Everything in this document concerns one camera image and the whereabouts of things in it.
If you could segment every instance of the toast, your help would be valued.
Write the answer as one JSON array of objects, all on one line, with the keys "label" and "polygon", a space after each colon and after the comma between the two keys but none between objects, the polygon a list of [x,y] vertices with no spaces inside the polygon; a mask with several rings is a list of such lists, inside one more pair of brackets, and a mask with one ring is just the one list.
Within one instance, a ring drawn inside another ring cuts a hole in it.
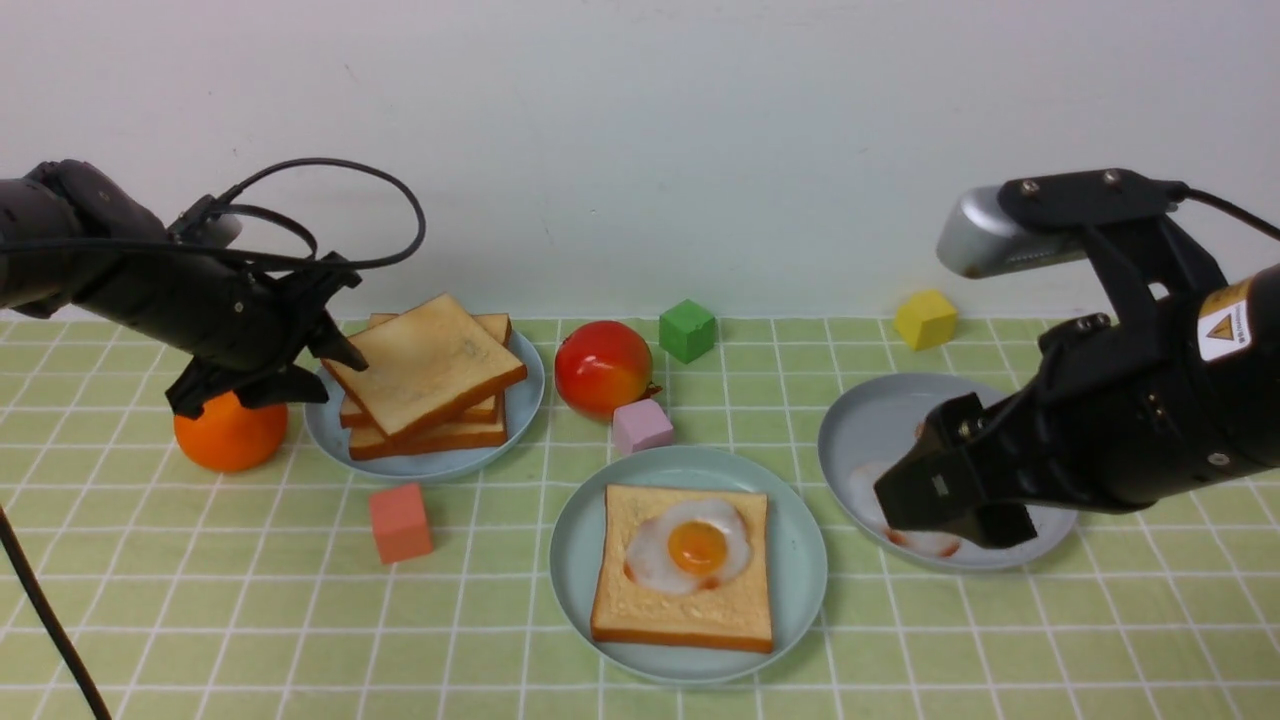
[{"label": "toast", "polygon": [[[691,594],[666,594],[632,579],[627,547],[641,523],[687,500],[718,498],[737,510],[746,527],[750,559],[736,577]],[[639,486],[604,491],[604,556],[591,607],[596,642],[773,652],[769,609],[768,496]]]},{"label": "toast", "polygon": [[507,442],[506,398],[498,396],[498,418],[489,423],[444,423],[399,441],[389,441],[371,425],[352,428],[347,454],[352,460],[379,460],[399,455],[424,455],[447,450],[498,447]]},{"label": "toast", "polygon": [[392,441],[452,420],[529,377],[529,368],[448,293],[349,340],[366,370],[321,363]]},{"label": "toast", "polygon": [[[369,327],[376,328],[378,325],[385,323],[394,318],[394,313],[375,313],[369,316]],[[507,314],[492,314],[492,315],[476,315],[476,322],[484,327],[485,332],[493,336],[494,340],[500,342],[503,347],[511,342],[511,315]],[[480,402],[476,402],[471,407],[467,407],[461,414],[458,414],[454,420],[463,423],[493,423],[498,419],[498,396],[489,396]],[[338,410],[338,425],[343,428],[360,428],[371,425],[372,420],[365,415],[364,410],[356,405],[356,401],[349,396],[342,398],[342,407]]]}]

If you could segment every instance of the plate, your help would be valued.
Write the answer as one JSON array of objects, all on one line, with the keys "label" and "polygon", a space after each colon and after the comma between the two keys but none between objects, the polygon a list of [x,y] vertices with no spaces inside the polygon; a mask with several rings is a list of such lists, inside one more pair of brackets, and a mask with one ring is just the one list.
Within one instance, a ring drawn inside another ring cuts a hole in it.
[{"label": "plate", "polygon": [[[746,491],[769,496],[769,606],[773,652],[740,652],[591,639],[591,605],[604,548],[608,484]],[[691,446],[644,450],[589,478],[568,498],[552,530],[552,592],[588,644],[614,665],[666,685],[712,685],[748,675],[790,652],[813,625],[827,592],[827,547],[800,496],[760,465]]]},{"label": "plate", "polygon": [[346,393],[323,365],[316,370],[316,375],[329,391],[329,402],[311,404],[303,409],[307,432],[329,457],[352,470],[375,478],[443,483],[475,473],[520,442],[543,402],[547,373],[543,369],[543,359],[538,355],[538,348],[518,332],[511,333],[508,347],[529,368],[529,377],[507,388],[504,405],[508,437],[507,442],[499,447],[449,450],[364,461],[352,460],[347,452],[347,438],[351,436],[351,430],[338,423],[338,413]]},{"label": "plate", "polygon": [[965,378],[932,373],[884,375],[854,387],[827,410],[818,430],[822,474],[854,524],[900,557],[936,570],[1019,568],[1057,547],[1075,528],[1079,512],[1032,506],[1028,510],[1038,533],[1036,539],[1007,550],[984,550],[969,541],[960,541],[960,550],[950,557],[940,557],[890,542],[868,520],[850,484],[851,473],[867,462],[897,462],[915,445],[915,428],[931,410],[946,400],[970,392],[978,393],[983,405],[997,402],[1006,395]]}]

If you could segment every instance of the toast with fried egg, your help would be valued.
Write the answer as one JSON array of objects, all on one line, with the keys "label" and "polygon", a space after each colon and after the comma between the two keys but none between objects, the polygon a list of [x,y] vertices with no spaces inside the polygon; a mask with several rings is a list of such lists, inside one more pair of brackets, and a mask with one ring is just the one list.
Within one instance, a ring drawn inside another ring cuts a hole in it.
[{"label": "toast with fried egg", "polygon": [[773,652],[768,496],[611,484],[604,511],[596,642]]}]

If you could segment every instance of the green checkered tablecloth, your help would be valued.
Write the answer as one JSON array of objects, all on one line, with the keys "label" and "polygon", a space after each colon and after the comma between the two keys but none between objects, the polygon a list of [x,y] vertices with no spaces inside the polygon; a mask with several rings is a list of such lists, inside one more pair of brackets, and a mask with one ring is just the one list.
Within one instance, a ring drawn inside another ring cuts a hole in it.
[{"label": "green checkered tablecloth", "polygon": [[[548,368],[575,320],[520,322]],[[636,320],[650,341],[655,323]],[[520,447],[425,488],[436,551],[384,568],[367,498],[293,416],[241,477],[172,443],[186,363],[102,323],[0,327],[0,502],[96,680],[127,720],[1280,716],[1280,482],[1087,516],[1028,571],[952,577],[886,556],[822,480],[841,391],[895,370],[1012,391],[1038,320],[963,322],[911,352],[873,319],[723,320],[691,365],[654,347],[682,443],[769,468],[813,509],[831,583],[805,641],[759,676],[673,691],[605,664],[547,578],[552,523],[611,461],[608,430],[549,388]],[[0,717],[88,717],[12,573],[0,573]]]}]

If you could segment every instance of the yellow cube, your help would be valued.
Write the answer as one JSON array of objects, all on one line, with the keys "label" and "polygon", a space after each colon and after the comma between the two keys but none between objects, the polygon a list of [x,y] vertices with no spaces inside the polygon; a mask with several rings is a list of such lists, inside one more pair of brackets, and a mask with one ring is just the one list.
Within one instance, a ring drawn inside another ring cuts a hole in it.
[{"label": "yellow cube", "polygon": [[950,342],[956,332],[959,313],[936,290],[916,292],[897,309],[893,329],[911,350],[924,350]]}]

